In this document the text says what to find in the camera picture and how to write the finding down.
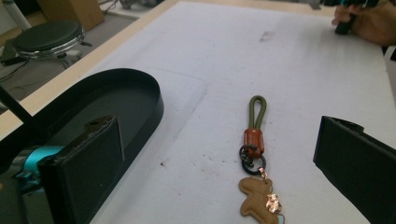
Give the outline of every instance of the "brown box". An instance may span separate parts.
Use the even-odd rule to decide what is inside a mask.
[[[79,21],[86,31],[105,20],[97,0],[36,0],[49,21]]]

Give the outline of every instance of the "gray floor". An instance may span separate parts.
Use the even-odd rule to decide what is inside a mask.
[[[84,41],[91,43],[92,47],[77,46],[75,49],[80,50],[84,57],[132,22],[134,22],[132,19],[105,15],[105,21],[86,34]],[[63,70],[62,64],[57,59],[30,60],[27,64],[17,63],[9,66],[0,64],[0,85],[14,99],[21,101]]]

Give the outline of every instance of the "chair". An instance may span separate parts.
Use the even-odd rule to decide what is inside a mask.
[[[31,27],[18,35],[13,43],[18,55],[25,59],[57,57],[64,68],[73,63],[66,52],[83,42],[85,32],[77,21],[50,21]]]

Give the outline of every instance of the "white tabletop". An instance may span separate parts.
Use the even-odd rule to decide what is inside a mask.
[[[380,47],[335,35],[332,17],[232,2],[154,8],[155,20],[140,19],[122,33],[125,41],[116,36],[106,44],[111,53],[95,51],[22,102],[35,113],[49,99],[45,92],[58,94],[56,83],[66,88],[111,68],[159,81],[163,120],[92,223],[257,223],[240,215],[246,195],[238,188],[248,176],[238,150],[256,94],[268,102],[264,155],[287,223],[368,223],[313,156],[324,115],[356,122],[396,147],[396,107]]]

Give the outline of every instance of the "human hand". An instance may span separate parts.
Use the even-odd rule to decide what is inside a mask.
[[[349,22],[351,14],[356,15],[353,34],[380,46],[396,45],[396,8],[390,1],[380,0],[370,8],[337,6],[332,24]]]

